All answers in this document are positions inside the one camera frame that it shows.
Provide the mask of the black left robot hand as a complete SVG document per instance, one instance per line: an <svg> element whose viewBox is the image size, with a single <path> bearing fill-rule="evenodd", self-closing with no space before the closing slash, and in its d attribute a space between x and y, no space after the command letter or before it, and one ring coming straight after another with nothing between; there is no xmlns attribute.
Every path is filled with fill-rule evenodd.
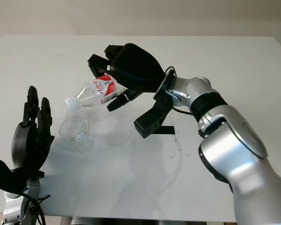
<svg viewBox="0 0 281 225"><path fill-rule="evenodd" d="M44 97L39 104L37 89L30 86L24 104L23 120L16 127L11 148L15 169L29 179L44 177L40 168L45 163L54 140L51 125L49 100Z"/></svg>

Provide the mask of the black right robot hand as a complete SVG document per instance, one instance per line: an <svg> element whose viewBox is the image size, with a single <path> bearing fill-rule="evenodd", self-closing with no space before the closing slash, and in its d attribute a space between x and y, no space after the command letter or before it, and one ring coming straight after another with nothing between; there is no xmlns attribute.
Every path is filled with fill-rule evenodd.
<svg viewBox="0 0 281 225"><path fill-rule="evenodd" d="M106 58L92 54L88 59L93 75L98 78L108 74L126 88L107 105L110 112L142 93L155 93L165 78L159 62L135 44L109 45L104 52Z"/></svg>

